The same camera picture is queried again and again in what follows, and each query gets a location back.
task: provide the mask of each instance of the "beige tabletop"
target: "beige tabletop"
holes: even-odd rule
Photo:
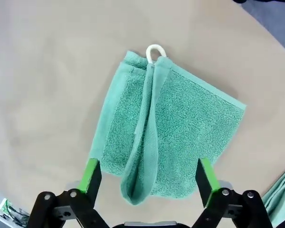
[[[215,171],[264,193],[285,171],[285,50],[232,0],[0,0],[0,191],[30,211],[41,191],[80,179],[119,62],[152,43],[247,104]],[[202,212],[197,192],[132,207],[119,184],[104,174],[97,201],[111,226],[191,226]]]

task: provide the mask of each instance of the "white hanging loop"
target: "white hanging loop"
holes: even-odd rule
[[[151,58],[151,51],[153,49],[156,49],[160,52],[161,56],[167,57],[165,50],[162,48],[162,46],[158,45],[158,44],[152,44],[150,46],[147,47],[146,50],[146,56],[147,56],[147,60],[148,63],[153,63],[153,60]]]

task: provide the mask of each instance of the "black object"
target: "black object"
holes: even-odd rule
[[[82,228],[109,228],[94,209],[96,195],[101,181],[100,166],[96,167],[88,187],[93,194],[78,189],[64,191],[55,196],[52,192],[38,195],[30,215],[27,228],[62,228],[68,219],[77,219]],[[197,184],[202,193],[207,186],[207,177],[202,177],[202,166],[197,170]],[[216,228],[221,218],[231,218],[237,228],[272,228],[264,204],[258,192],[245,191],[242,195],[228,188],[220,188],[208,194],[201,194],[207,200],[207,207],[192,228]],[[114,228],[189,228],[176,222],[154,224],[129,222]]]
[[[233,0],[236,3],[245,3],[247,0]],[[255,1],[263,1],[263,2],[269,2],[269,1],[280,1],[280,2],[285,2],[285,0],[255,0]]]

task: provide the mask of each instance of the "green towel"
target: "green towel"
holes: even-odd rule
[[[285,173],[262,198],[272,226],[285,220]]]
[[[196,186],[198,158],[213,163],[245,105],[175,65],[128,52],[107,93],[90,157],[122,177],[131,204],[149,195],[182,198]]]

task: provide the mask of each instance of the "bolt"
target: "bolt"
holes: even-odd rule
[[[227,189],[224,189],[224,190],[222,191],[222,193],[223,193],[224,196],[229,195],[229,191],[228,191]]]
[[[44,199],[45,199],[45,200],[48,200],[49,198],[51,198],[51,195],[50,195],[50,194],[47,194],[47,195],[44,196]]]
[[[254,197],[254,194],[253,194],[252,192],[249,192],[249,193],[247,193],[247,196],[248,196],[249,198],[253,198],[253,197]]]
[[[71,192],[70,196],[71,197],[75,197],[77,195],[77,193],[75,191]]]

